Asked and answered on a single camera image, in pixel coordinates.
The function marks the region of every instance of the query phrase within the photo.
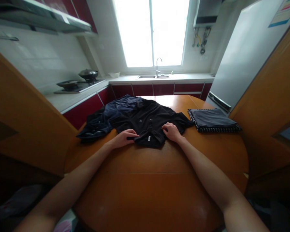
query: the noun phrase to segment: hanging cable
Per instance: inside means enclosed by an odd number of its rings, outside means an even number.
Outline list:
[[[204,35],[203,35],[203,43],[201,44],[201,47],[202,47],[202,49],[200,51],[201,55],[203,55],[205,53],[205,45],[207,44],[207,38],[208,38],[211,30],[212,30],[211,26],[207,26],[205,28]]]
[[[201,38],[200,38],[200,36],[199,36],[199,27],[198,27],[198,30],[197,30],[197,32],[196,32],[196,28],[194,28],[194,43],[193,43],[193,45],[192,45],[192,47],[195,47],[196,46],[196,39],[198,39],[199,40],[199,42],[198,42],[198,44],[197,44],[197,47],[199,47],[200,45],[201,45]]]

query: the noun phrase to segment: kitchen sink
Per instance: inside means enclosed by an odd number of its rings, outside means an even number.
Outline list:
[[[157,78],[170,78],[170,76],[167,76],[167,75],[164,75],[164,76],[159,75],[159,76],[157,76]]]
[[[139,76],[137,79],[153,79],[153,78],[170,78],[170,76],[167,76],[167,75],[158,75],[158,76],[142,75],[142,76]]]
[[[154,75],[144,75],[144,76],[139,76],[138,79],[148,79],[148,78],[155,78],[156,76]]]

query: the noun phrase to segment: person's right hand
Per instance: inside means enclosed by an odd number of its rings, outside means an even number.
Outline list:
[[[127,137],[139,137],[135,130],[127,129],[119,133],[115,138],[108,141],[106,144],[111,147],[111,149],[120,148],[127,144],[134,143],[134,140],[127,140]]]
[[[167,122],[162,126],[162,130],[169,140],[172,140],[176,143],[178,143],[179,140],[183,138],[173,123]]]

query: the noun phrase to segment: gas stove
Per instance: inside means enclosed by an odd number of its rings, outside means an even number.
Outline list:
[[[62,90],[55,91],[54,93],[81,93],[103,81],[105,80],[95,80],[93,82],[77,82],[73,87],[63,88]]]

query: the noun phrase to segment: red cabinet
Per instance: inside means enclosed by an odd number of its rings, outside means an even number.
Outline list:
[[[132,85],[135,96],[153,96],[152,84],[150,85]]]
[[[45,4],[51,8],[59,10],[63,13],[71,15],[75,18],[77,17],[77,13],[73,7],[71,0],[44,0]]]
[[[204,84],[175,84],[174,92],[201,92]]]
[[[103,106],[99,96],[93,95],[91,98],[75,106],[64,113],[63,116],[77,129],[86,122],[87,116],[93,114]]]
[[[89,10],[87,1],[86,0],[72,0],[72,1],[73,1],[74,7],[76,9],[79,19],[89,23],[92,27],[92,31],[97,33],[97,29],[92,19],[92,15]]]
[[[44,0],[44,2],[51,8],[89,23],[92,27],[92,31],[97,33],[97,29],[86,0]]]
[[[173,95],[174,93],[174,84],[154,84],[154,96],[161,95]]]
[[[131,85],[112,85],[116,98],[121,98],[126,94],[133,96],[133,90]]]
[[[207,95],[208,95],[208,93],[210,91],[210,88],[212,87],[212,84],[213,83],[205,83],[203,91],[202,91],[202,95],[201,95],[201,98],[200,98],[201,100],[203,100],[203,101],[206,100]]]
[[[103,102],[104,105],[116,99],[111,86],[108,86],[105,89],[98,92],[98,95],[101,98],[101,101]]]

